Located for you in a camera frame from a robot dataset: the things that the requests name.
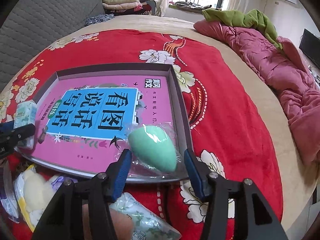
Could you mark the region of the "green tissue pack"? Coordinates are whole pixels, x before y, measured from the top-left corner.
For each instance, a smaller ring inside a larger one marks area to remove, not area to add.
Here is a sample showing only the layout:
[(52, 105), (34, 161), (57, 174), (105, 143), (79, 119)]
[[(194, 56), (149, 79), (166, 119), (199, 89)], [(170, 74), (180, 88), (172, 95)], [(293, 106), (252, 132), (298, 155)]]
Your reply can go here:
[[(14, 117), (14, 128), (19, 128), (25, 125), (35, 125), (37, 112), (37, 104), (33, 100), (21, 102), (17, 105)], [(31, 150), (34, 146), (34, 134), (18, 142), (19, 147)]]
[(110, 208), (130, 217), (134, 227), (131, 239), (181, 239), (181, 234), (163, 219), (124, 192)]

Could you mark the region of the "green makeup sponge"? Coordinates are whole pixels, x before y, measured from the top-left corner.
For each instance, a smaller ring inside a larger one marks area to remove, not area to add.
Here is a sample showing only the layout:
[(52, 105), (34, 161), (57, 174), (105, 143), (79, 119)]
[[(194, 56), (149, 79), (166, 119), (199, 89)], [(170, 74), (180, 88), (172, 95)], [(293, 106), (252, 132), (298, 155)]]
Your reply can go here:
[(124, 144), (120, 148), (132, 153), (132, 168), (157, 176), (173, 174), (181, 162), (171, 122), (159, 124), (130, 124), (125, 127)]

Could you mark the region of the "yellow white snack packet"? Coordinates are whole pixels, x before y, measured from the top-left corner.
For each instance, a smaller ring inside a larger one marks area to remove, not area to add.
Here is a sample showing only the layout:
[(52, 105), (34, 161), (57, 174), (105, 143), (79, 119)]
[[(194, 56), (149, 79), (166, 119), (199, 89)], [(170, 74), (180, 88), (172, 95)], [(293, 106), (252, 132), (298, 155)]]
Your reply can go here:
[[(27, 171), (27, 170), (33, 170), (34, 172), (36, 172), (35, 165), (30, 165), (25, 171)], [(19, 205), (23, 219), (25, 220), (25, 222), (29, 226), (29, 229), (31, 231), (34, 231), (43, 212), (44, 212), (44, 210), (36, 210), (36, 211), (32, 211), (32, 212), (28, 212), (26, 210), (26, 203), (25, 203), (24, 196), (23, 196), (23, 187), (24, 187), (23, 174), (24, 174), (24, 172), (20, 173), (18, 175), (18, 177), (16, 178), (16, 180), (14, 181), (14, 191), (15, 191), (17, 203)]]

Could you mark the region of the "pink makeup sponge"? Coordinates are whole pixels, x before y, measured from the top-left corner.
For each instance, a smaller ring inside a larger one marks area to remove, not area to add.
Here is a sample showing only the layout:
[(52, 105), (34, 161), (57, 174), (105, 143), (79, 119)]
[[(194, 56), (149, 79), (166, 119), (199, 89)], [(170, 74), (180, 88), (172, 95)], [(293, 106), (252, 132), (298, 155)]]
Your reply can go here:
[[(114, 209), (110, 209), (110, 214), (118, 239), (131, 239), (135, 227), (132, 222), (132, 219), (129, 216), (119, 213)], [(82, 223), (84, 230), (84, 238), (92, 239), (91, 230), (89, 226), (88, 204), (84, 204), (82, 206)]]

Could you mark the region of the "blue white snack packet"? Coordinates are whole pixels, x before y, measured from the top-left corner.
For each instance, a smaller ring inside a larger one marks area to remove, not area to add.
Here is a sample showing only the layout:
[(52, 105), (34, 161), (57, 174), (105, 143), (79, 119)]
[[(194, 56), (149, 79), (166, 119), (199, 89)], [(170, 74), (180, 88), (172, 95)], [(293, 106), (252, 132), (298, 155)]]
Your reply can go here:
[(1, 204), (8, 214), (9, 219), (18, 224), (20, 222), (18, 204), (7, 159), (1, 161)]

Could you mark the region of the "cream bear purple dress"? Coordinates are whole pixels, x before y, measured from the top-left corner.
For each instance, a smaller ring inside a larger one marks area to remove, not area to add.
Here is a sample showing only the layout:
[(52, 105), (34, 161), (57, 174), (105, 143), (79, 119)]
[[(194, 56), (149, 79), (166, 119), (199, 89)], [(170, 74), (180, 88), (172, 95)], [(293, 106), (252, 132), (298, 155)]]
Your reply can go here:
[(23, 196), (28, 212), (44, 210), (66, 179), (75, 183), (78, 181), (67, 176), (52, 176), (49, 180), (45, 180), (42, 175), (33, 170), (25, 171), (23, 179)]

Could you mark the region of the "red floral blanket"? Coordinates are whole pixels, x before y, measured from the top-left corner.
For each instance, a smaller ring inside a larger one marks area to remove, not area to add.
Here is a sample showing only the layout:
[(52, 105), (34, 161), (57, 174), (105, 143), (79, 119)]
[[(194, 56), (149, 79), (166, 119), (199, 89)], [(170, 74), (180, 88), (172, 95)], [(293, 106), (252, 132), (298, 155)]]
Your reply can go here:
[(285, 239), (270, 133), (220, 52), (173, 34), (55, 41), (1, 93), (12, 239)]

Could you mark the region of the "pink blue Chinese book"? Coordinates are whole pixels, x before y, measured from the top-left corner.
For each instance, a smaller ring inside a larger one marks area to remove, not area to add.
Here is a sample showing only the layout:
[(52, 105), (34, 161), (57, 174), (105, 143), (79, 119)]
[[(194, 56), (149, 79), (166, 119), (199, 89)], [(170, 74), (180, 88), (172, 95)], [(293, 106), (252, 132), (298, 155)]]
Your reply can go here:
[(84, 177), (116, 160), (127, 125), (172, 122), (163, 76), (54, 77), (34, 99), (34, 147), (22, 154), (43, 166)]

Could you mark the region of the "grey shallow cardboard box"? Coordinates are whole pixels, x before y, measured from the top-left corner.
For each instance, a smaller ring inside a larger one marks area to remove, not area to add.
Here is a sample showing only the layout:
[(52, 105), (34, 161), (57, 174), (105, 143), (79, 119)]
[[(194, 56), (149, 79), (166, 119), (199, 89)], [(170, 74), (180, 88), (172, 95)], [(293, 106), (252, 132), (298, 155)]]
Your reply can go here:
[(153, 125), (167, 133), (177, 153), (173, 172), (134, 159), (129, 183), (187, 178), (183, 154), (193, 144), (175, 70), (169, 64), (113, 63), (60, 70), (33, 94), (36, 133), (29, 161), (91, 178), (115, 162), (134, 129)]

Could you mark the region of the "grey quilted headboard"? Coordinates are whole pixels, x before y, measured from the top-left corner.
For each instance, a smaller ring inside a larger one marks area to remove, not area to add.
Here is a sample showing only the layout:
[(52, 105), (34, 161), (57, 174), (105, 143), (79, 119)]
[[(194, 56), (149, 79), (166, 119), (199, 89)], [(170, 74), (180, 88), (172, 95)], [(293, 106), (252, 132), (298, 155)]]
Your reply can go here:
[(1, 26), (1, 89), (44, 48), (103, 13), (102, 0), (19, 0)]

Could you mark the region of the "pink quilted comforter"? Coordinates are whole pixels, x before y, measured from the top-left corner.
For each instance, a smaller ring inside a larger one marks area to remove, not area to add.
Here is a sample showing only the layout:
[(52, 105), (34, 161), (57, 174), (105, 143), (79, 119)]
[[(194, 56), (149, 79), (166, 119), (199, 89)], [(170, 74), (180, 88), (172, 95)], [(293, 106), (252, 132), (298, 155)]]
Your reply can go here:
[(197, 32), (229, 45), (272, 88), (288, 119), (304, 164), (319, 161), (319, 89), (293, 43), (283, 37), (280, 51), (259, 31), (198, 21)]

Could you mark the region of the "blue patterned cloth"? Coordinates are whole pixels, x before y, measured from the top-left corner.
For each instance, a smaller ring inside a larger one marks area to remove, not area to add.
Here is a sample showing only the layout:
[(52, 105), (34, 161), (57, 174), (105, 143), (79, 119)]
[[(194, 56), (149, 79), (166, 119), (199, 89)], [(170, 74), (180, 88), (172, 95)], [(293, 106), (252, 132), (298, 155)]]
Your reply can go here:
[(85, 26), (89, 26), (89, 25), (93, 25), (93, 24), (97, 24), (97, 23), (103, 23), (103, 22), (109, 21), (113, 18), (114, 18), (114, 14), (101, 14), (101, 15), (89, 17), (85, 21)]

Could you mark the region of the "white tv cabinet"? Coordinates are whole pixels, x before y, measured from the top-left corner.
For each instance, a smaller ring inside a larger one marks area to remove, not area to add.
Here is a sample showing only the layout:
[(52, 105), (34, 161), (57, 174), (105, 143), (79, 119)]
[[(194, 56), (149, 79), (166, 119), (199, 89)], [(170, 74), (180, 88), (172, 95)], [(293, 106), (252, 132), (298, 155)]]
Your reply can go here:
[(316, 86), (318, 87), (318, 89), (320, 89), (320, 84), (319, 84), (319, 75), (317, 74), (317, 72), (315, 71), (315, 69), (309, 65), (309, 70), (311, 75), (313, 76), (313, 79), (315, 81)]

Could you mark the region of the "green blanket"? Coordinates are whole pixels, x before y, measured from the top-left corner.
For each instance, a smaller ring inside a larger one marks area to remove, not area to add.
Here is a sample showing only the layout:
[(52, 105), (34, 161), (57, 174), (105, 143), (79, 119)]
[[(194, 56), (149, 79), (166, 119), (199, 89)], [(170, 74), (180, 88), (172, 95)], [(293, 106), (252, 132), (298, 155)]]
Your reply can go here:
[(253, 9), (248, 13), (238, 10), (205, 9), (202, 14), (207, 22), (219, 21), (229, 27), (253, 28), (259, 31), (277, 49), (283, 46), (277, 41), (278, 34), (270, 19), (261, 11)]

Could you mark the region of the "black television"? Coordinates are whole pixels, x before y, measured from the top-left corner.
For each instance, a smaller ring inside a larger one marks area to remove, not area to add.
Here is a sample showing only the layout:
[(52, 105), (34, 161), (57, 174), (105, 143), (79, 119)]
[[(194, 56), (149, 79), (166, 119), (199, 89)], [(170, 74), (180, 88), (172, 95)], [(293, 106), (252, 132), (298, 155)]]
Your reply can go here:
[(314, 63), (320, 67), (320, 39), (307, 29), (304, 29), (299, 49)]

